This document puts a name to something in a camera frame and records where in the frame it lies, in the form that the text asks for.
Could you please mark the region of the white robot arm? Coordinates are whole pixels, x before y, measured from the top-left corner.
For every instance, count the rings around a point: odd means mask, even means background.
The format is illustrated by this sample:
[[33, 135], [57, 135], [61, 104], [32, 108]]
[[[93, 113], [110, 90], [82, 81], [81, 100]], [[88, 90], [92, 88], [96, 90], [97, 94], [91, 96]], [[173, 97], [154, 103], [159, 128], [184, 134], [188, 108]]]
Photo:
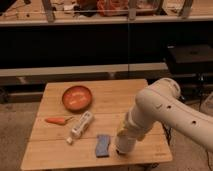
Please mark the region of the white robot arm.
[[121, 154], [132, 152], [136, 142], [143, 140], [158, 121], [213, 152], [213, 117], [180, 102], [180, 96], [180, 86], [171, 78], [161, 78], [140, 90], [118, 127], [116, 150]]

